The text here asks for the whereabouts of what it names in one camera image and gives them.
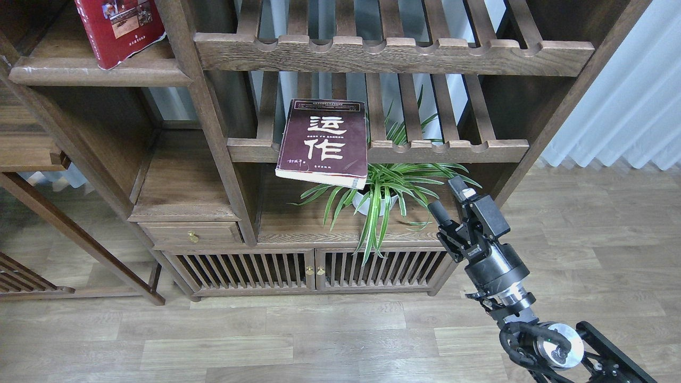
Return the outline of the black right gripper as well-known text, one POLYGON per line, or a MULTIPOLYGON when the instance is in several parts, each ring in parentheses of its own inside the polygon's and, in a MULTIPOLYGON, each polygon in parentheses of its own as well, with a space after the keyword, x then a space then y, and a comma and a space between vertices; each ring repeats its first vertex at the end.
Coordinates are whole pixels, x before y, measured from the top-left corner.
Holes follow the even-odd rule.
POLYGON ((455 263, 468 260, 464 268, 477 289, 467 294, 488 314, 520 314, 535 303, 521 281, 529 270, 513 247, 501 244, 499 237, 510 232, 510 226, 489 194, 479 195, 462 177, 448 180, 460 203, 462 223, 457 225, 439 200, 428 204, 428 210, 439 227, 437 235, 455 263))

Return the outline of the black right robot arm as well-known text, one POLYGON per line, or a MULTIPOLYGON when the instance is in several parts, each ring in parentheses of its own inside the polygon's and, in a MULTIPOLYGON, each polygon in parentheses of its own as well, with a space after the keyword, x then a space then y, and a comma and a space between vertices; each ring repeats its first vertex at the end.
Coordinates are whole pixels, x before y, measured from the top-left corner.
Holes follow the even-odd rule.
POLYGON ((462 177, 448 184, 460 204, 462 220, 453 221, 439 201, 428 208, 438 222, 438 238, 456 263, 467 260, 476 300, 496 321, 502 348, 537 382, 566 382, 561 371, 583 365, 590 382, 652 382, 644 369, 586 321, 576 327, 542 322, 531 310, 535 296, 522 282, 529 274, 521 258, 499 238, 509 224, 489 195, 479 195, 462 177))

